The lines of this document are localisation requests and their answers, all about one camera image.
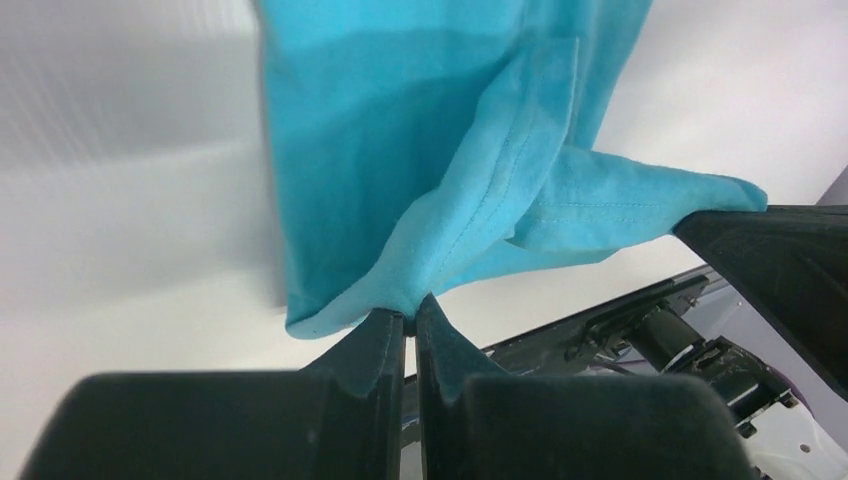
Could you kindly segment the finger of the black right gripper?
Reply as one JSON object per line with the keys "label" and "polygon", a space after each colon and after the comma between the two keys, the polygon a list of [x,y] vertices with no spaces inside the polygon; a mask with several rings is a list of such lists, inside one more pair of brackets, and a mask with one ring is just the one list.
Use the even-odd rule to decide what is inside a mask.
{"label": "finger of the black right gripper", "polygon": [[847,396],[846,206],[702,211],[673,233]]}

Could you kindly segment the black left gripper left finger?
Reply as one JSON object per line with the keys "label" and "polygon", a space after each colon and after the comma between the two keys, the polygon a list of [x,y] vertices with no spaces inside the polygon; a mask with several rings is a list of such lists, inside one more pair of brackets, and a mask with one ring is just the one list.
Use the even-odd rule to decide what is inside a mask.
{"label": "black left gripper left finger", "polygon": [[372,311],[296,371],[120,372],[62,399],[25,479],[395,479],[404,319]]}

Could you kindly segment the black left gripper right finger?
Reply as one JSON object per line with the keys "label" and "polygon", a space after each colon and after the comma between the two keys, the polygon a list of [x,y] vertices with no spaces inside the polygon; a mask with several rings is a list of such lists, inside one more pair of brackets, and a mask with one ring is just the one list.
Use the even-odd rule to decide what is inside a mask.
{"label": "black left gripper right finger", "polygon": [[750,479],[720,397],[687,375],[508,373],[433,297],[415,316],[428,479]]}

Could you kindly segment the turquoise polo shirt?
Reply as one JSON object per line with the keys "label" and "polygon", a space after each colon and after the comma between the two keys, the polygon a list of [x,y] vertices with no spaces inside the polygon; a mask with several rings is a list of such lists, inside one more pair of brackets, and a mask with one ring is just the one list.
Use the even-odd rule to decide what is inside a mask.
{"label": "turquoise polo shirt", "polygon": [[594,148],[647,1],[260,1],[287,331],[600,262],[747,181]]}

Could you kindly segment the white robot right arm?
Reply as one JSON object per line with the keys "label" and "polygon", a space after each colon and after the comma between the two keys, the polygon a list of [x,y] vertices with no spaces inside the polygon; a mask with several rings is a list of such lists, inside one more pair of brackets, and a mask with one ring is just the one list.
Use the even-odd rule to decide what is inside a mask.
{"label": "white robot right arm", "polygon": [[[720,274],[841,398],[847,396],[847,209],[704,211],[675,235]],[[784,400],[745,418],[743,445],[769,479],[844,479],[847,452]]]}

